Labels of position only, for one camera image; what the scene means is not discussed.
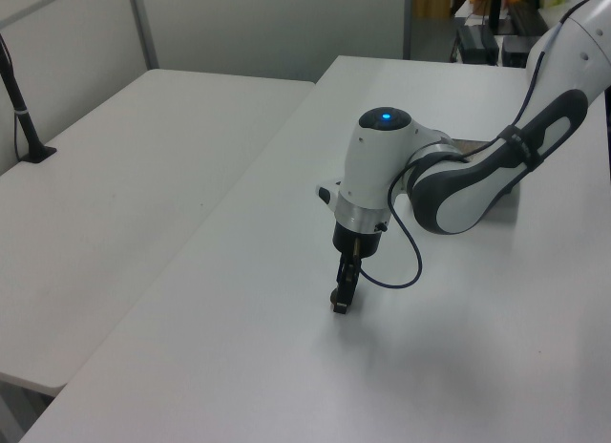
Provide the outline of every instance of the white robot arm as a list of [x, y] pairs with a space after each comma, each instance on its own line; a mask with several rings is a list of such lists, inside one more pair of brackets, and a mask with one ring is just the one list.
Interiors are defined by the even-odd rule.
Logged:
[[335, 214], [333, 243], [342, 254], [331, 296], [336, 312], [351, 304], [360, 261], [377, 250], [399, 193], [408, 194], [427, 230], [461, 233], [579, 128], [611, 86], [611, 0], [569, 11], [535, 45], [527, 71], [531, 86], [516, 120], [471, 161], [403, 111], [378, 108], [360, 118], [344, 180], [317, 187]]

